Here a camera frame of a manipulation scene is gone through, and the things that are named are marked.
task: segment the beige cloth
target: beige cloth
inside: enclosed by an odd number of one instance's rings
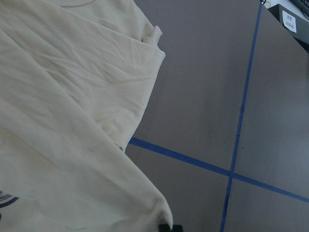
[[[125,155],[165,53],[132,0],[0,1],[1,232],[155,232],[163,195]]]

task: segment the cloth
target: cloth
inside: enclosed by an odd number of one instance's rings
[[[124,152],[165,57],[160,36],[132,0],[0,1],[1,232],[172,226]]]

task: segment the white fabric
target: white fabric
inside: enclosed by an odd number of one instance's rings
[[[123,151],[165,57],[161,31],[132,0],[60,2],[0,1],[0,190],[19,197],[0,199],[0,231],[171,226]]]

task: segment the blue grid line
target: blue grid line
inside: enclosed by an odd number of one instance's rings
[[[234,150],[233,150],[233,158],[232,158],[231,168],[230,168],[230,176],[228,177],[228,183],[227,183],[227,187],[226,187],[225,202],[224,202],[224,207],[223,207],[223,212],[222,212],[220,232],[224,232],[224,228],[225,228],[227,207],[228,207],[228,201],[229,201],[229,198],[230,198],[230,193],[231,193],[231,188],[232,188],[233,173],[234,173],[235,164],[236,164],[239,138],[240,138],[240,132],[241,132],[241,125],[242,125],[243,114],[244,114],[245,106],[246,106],[249,80],[250,80],[250,75],[251,75],[256,38],[257,38],[257,33],[258,33],[258,29],[259,29],[259,24],[260,24],[261,12],[262,12],[262,4],[259,4],[257,19],[256,19],[256,24],[255,24],[254,34],[253,34],[253,41],[252,41],[252,46],[251,46],[250,59],[249,59],[249,64],[248,64],[248,69],[247,69],[247,76],[246,76],[244,91],[243,91],[243,95],[242,95],[241,109],[240,109],[240,114],[239,114],[239,121],[238,121],[237,133],[236,133],[236,137],[235,137],[235,144],[234,144]]]
[[[251,185],[261,187],[263,189],[270,190],[272,192],[276,192],[276,193],[279,193],[279,194],[282,194],[282,195],[285,195],[285,196],[288,196],[288,197],[309,203],[309,198],[294,194],[292,192],[285,191],[283,189],[274,187],[272,185],[268,185],[266,183],[251,179],[249,177],[245,177],[245,176],[237,174],[237,173],[233,173],[232,175],[230,175],[230,172],[226,169],[214,166],[212,164],[200,161],[198,159],[188,157],[186,155],[183,155],[183,154],[175,152],[175,151],[168,150],[166,148],[163,148],[163,147],[158,146],[158,145],[154,145],[154,144],[146,142],[144,140],[132,137],[132,139],[130,140],[129,143],[132,144],[132,145],[153,151],[155,153],[165,155],[165,156],[168,156],[168,157],[180,160],[180,161],[184,161],[184,162],[192,164],[194,166],[201,167],[201,168],[204,168],[204,169],[207,169],[209,171],[213,171],[213,172],[225,175],[225,176],[231,176],[233,179],[236,179],[236,180],[239,180],[239,181],[251,184]]]

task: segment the folded cloth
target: folded cloth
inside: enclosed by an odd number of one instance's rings
[[[1,232],[172,226],[124,153],[165,57],[160,35],[132,0],[0,1]]]

